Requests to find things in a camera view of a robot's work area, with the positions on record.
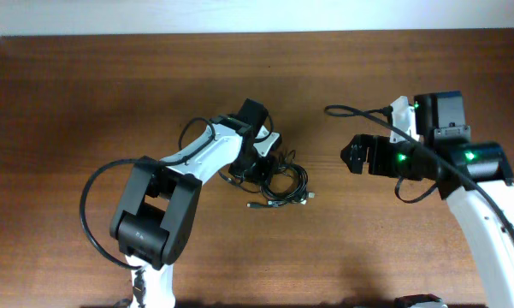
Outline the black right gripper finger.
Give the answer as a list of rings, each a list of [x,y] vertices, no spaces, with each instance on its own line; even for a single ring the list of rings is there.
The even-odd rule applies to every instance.
[[[362,145],[348,145],[340,153],[340,158],[353,174],[362,174],[366,163],[367,149]]]
[[[369,134],[357,134],[349,143],[351,150],[368,150],[374,144],[374,136]]]

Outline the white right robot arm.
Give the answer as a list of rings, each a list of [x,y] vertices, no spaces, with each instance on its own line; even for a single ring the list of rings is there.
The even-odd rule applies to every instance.
[[[470,247],[489,307],[514,307],[514,173],[501,145],[474,143],[461,92],[401,97],[390,135],[357,134],[340,157],[353,174],[433,182]]]

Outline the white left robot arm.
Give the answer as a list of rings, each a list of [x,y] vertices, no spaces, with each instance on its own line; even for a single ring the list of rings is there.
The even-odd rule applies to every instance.
[[[259,183],[274,163],[281,136],[264,124],[268,110],[246,99],[233,115],[205,121],[191,144],[169,157],[133,163],[109,234],[131,271],[128,307],[173,307],[174,263],[189,240],[203,185],[227,168],[229,180]]]

